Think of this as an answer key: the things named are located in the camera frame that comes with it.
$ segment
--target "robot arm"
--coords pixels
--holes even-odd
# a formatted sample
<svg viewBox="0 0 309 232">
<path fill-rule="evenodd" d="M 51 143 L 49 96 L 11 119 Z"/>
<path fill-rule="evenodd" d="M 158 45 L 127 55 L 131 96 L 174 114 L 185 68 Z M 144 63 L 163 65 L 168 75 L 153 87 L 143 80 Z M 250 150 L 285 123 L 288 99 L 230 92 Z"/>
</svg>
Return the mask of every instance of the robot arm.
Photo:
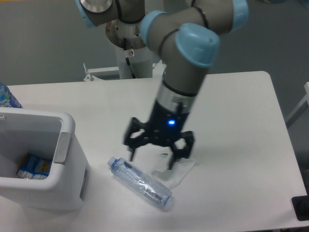
<svg viewBox="0 0 309 232">
<path fill-rule="evenodd" d="M 116 19 L 135 24 L 145 16 L 144 0 L 76 0 L 76 4 L 89 27 Z"/>
<path fill-rule="evenodd" d="M 171 148 L 169 169 L 178 159 L 189 158 L 194 136 L 182 129 L 208 68 L 214 64 L 219 49 L 217 34 L 242 27 L 247 19 L 246 0 L 193 1 L 191 8 L 174 15 L 154 11 L 143 19 L 142 38 L 167 68 L 149 121 L 132 118 L 125 133 L 131 160 L 136 149 L 147 143 Z M 144 132 L 131 137 L 140 130 Z M 181 138 L 186 145 L 179 149 L 175 143 Z"/>
</svg>

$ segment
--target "black object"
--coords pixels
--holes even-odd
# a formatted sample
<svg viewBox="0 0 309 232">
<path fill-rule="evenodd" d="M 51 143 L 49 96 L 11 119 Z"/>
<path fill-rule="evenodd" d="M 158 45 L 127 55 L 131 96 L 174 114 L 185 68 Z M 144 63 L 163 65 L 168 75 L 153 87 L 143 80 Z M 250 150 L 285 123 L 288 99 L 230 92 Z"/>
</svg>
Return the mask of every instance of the black object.
<svg viewBox="0 0 309 232">
<path fill-rule="evenodd" d="M 309 220 L 309 196 L 299 196 L 292 198 L 296 217 L 299 221 Z"/>
<path fill-rule="evenodd" d="M 177 112 L 172 113 L 162 107 L 157 101 L 154 104 L 149 121 L 140 122 L 133 117 L 125 133 L 124 144 L 129 146 L 131 152 L 130 161 L 133 160 L 136 148 L 146 144 L 158 146 L 169 146 L 173 152 L 169 161 L 169 169 L 172 169 L 174 162 L 180 158 L 189 158 L 193 144 L 194 135 L 192 131 L 181 132 L 189 113 L 181 114 L 183 103 L 178 103 Z M 132 134 L 144 130 L 140 135 L 132 138 Z M 186 145 L 183 148 L 176 146 L 176 141 L 184 139 Z"/>
</svg>

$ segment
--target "bottle cap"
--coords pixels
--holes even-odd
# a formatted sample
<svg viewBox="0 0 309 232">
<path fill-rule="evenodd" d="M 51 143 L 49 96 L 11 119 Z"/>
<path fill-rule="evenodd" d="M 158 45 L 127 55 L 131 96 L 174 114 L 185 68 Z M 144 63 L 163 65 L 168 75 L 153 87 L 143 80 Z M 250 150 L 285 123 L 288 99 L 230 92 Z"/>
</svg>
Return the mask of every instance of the bottle cap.
<svg viewBox="0 0 309 232">
<path fill-rule="evenodd" d="M 117 161 L 117 159 L 113 156 L 113 157 L 110 158 L 110 160 L 107 162 L 107 164 L 111 167 L 115 161 Z"/>
</svg>

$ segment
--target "blue joint cap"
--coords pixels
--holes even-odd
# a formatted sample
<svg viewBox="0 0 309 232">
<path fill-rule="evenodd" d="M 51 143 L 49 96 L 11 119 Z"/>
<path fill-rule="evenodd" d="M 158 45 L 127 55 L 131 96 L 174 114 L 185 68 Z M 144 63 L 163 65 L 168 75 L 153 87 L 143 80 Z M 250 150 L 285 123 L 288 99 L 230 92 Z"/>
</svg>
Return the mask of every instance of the blue joint cap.
<svg viewBox="0 0 309 232">
<path fill-rule="evenodd" d="M 176 35 L 179 52 L 187 61 L 201 68 L 214 65 L 219 46 L 219 36 L 197 24 L 182 24 Z"/>
<path fill-rule="evenodd" d="M 233 25 L 231 31 L 246 25 L 249 18 L 249 7 L 247 0 L 233 0 Z"/>
<path fill-rule="evenodd" d="M 85 21 L 87 27 L 89 27 L 89 28 L 94 28 L 94 27 L 96 27 L 96 25 L 94 25 L 94 24 L 90 21 L 90 19 L 88 18 L 88 16 L 86 15 L 84 9 L 83 9 L 82 6 L 81 6 L 80 1 L 79 1 L 79 0 L 75 0 L 75 3 L 76 3 L 76 5 L 77 5 L 77 7 L 78 7 L 78 9 L 79 9 L 79 11 L 80 11 L 80 13 L 81 13 L 81 15 L 82 15 L 83 20 Z"/>
<path fill-rule="evenodd" d="M 166 12 L 163 11 L 151 11 L 149 14 L 147 14 L 143 20 L 141 21 L 140 24 L 140 33 L 141 33 L 141 38 L 143 39 L 144 43 L 148 46 L 148 32 L 149 28 L 154 21 L 154 19 L 160 15 L 160 14 L 166 14 Z"/>
</svg>

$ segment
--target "bottle label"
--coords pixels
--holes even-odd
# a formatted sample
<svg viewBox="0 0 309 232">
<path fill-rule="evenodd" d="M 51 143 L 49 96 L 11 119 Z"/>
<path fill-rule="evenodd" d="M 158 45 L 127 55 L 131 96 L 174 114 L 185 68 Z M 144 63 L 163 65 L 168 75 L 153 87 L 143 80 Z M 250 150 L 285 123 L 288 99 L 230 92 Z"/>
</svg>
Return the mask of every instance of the bottle label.
<svg viewBox="0 0 309 232">
<path fill-rule="evenodd" d="M 163 200 L 161 196 L 153 192 L 150 188 L 146 189 L 145 197 L 149 198 L 151 201 L 157 204 L 161 204 Z"/>
</svg>

